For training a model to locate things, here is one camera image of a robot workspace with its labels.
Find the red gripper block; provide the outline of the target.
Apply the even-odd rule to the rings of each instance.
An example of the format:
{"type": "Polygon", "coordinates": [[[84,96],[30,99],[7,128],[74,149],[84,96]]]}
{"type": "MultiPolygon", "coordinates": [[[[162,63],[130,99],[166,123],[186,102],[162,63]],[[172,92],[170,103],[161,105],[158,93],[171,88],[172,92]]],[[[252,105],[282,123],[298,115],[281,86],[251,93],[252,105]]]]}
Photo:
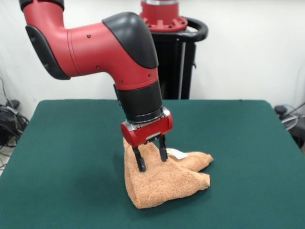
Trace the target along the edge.
{"type": "Polygon", "coordinates": [[[147,123],[147,124],[130,124],[128,121],[121,123],[121,131],[124,139],[132,146],[137,166],[140,172],[146,171],[145,161],[141,156],[138,146],[146,143],[147,141],[159,136],[159,152],[163,162],[168,159],[165,134],[173,128],[173,118],[170,112],[164,112],[164,117],[147,123]]]}

